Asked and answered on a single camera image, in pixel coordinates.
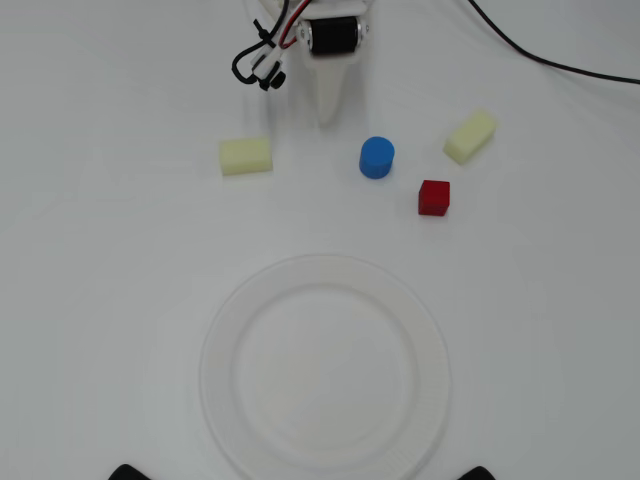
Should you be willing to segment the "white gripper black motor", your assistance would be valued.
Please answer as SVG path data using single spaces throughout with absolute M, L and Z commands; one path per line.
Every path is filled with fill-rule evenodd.
M 361 62 L 333 57 L 355 55 L 365 43 L 368 10 L 368 6 L 308 6 L 301 14 L 296 37 L 315 59 L 309 69 L 321 127 L 355 117 L 362 109 Z

